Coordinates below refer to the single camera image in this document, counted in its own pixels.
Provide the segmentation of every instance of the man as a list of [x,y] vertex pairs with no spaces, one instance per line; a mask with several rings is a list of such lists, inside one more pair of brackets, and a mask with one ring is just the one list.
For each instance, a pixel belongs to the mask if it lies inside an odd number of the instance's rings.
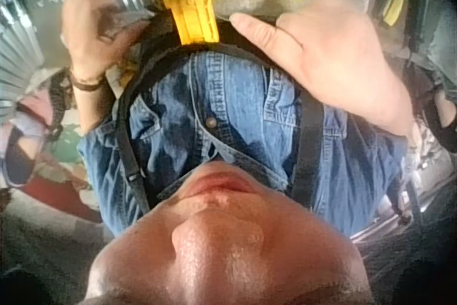
[[[345,235],[369,223],[401,172],[413,116],[368,17],[342,0],[315,1],[276,26],[234,14],[233,27],[278,67],[208,49],[150,71],[144,55],[130,104],[125,94],[114,103],[103,75],[146,25],[100,37],[100,10],[110,5],[66,0],[63,12],[79,148],[118,236],[92,266],[86,304],[369,303]],[[319,137],[315,178],[296,172],[301,147],[313,151],[306,127],[316,117],[302,88],[325,104],[320,129],[309,131]],[[136,163],[149,213],[127,172]],[[306,184],[310,211],[294,200],[307,202]]]

